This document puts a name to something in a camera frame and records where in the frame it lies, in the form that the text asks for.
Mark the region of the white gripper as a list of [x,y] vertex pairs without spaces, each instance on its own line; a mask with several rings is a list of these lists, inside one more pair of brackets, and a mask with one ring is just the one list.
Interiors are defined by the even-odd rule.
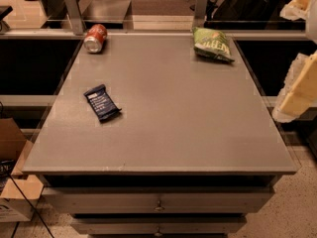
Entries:
[[[281,18],[306,20],[306,37],[317,44],[317,0],[291,0],[281,9]],[[280,123],[299,118],[317,100],[317,53],[298,54],[291,63],[284,87],[277,95],[272,117]]]

